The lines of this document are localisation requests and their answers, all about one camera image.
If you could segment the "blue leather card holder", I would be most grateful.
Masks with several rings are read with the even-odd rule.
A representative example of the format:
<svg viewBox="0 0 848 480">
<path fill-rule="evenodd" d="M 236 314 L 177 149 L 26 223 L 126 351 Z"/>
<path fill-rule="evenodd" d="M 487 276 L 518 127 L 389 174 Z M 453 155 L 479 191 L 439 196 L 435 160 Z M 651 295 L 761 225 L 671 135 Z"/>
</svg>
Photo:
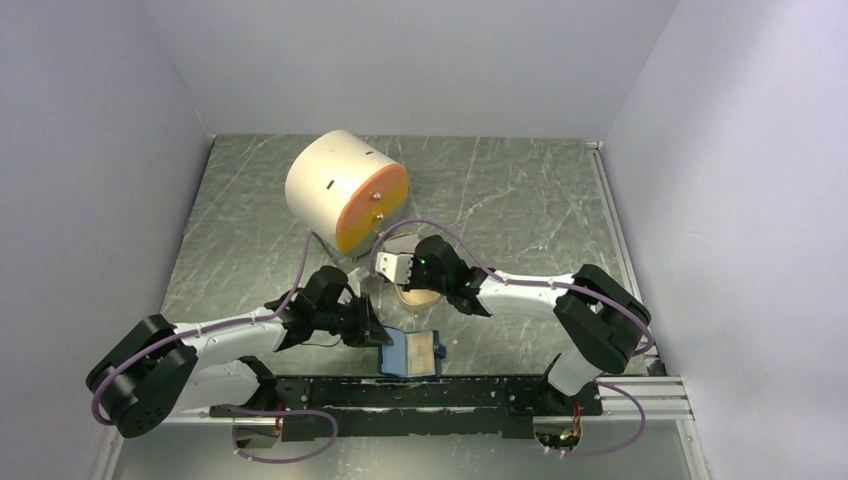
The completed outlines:
<svg viewBox="0 0 848 480">
<path fill-rule="evenodd" d="M 437 330 L 404 332 L 387 327 L 391 345 L 378 352 L 377 371 L 394 378 L 437 378 L 441 363 L 447 356 L 445 345 Z"/>
</svg>

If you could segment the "gold credit card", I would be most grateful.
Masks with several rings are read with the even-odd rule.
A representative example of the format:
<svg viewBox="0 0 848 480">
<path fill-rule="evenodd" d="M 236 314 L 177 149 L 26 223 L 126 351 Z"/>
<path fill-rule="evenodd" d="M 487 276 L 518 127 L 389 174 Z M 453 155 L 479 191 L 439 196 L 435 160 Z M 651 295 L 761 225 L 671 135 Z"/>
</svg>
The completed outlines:
<svg viewBox="0 0 848 480">
<path fill-rule="evenodd" d="M 407 374 L 433 375 L 436 369 L 432 332 L 410 333 L 406 336 Z"/>
</svg>

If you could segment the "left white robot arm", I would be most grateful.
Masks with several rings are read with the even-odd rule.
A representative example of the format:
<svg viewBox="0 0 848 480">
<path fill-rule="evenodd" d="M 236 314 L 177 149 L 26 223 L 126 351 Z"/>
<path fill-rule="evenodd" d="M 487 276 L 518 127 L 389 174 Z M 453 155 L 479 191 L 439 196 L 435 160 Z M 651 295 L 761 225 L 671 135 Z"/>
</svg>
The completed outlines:
<svg viewBox="0 0 848 480">
<path fill-rule="evenodd" d="M 369 296 L 325 265 L 303 287 L 240 316 L 171 323 L 139 321 L 86 377 L 98 421 L 125 438 L 143 435 L 172 413 L 235 405 L 261 416 L 282 410 L 276 375 L 260 360 L 307 342 L 317 331 L 352 348 L 391 347 Z"/>
</svg>

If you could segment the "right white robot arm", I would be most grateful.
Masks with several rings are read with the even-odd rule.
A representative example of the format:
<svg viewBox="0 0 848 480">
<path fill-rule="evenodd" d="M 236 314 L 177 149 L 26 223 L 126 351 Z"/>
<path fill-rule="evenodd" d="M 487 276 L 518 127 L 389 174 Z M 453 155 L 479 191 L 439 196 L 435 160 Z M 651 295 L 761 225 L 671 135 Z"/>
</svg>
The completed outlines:
<svg viewBox="0 0 848 480">
<path fill-rule="evenodd" d="M 594 264 L 556 277 L 512 275 L 468 265 L 439 235 L 421 240 L 406 289 L 435 291 L 465 315 L 523 315 L 556 320 L 570 341 L 549 365 L 542 406 L 562 414 L 585 384 L 622 373 L 648 334 L 649 310 Z"/>
</svg>

